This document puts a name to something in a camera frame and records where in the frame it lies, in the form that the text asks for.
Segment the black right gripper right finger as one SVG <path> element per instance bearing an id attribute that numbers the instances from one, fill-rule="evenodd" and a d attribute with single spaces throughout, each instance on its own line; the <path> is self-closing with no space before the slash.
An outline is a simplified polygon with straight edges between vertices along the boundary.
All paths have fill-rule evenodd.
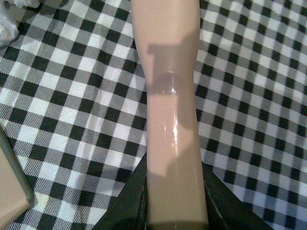
<path id="1" fill-rule="evenodd" d="M 271 230 L 203 163 L 203 179 L 210 230 Z"/>

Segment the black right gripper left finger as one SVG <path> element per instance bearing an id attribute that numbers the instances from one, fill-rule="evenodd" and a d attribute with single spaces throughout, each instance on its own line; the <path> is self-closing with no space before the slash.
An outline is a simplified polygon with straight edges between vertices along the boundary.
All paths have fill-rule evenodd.
<path id="1" fill-rule="evenodd" d="M 144 155 L 118 197 L 94 230 L 145 230 L 147 221 L 147 155 Z"/>

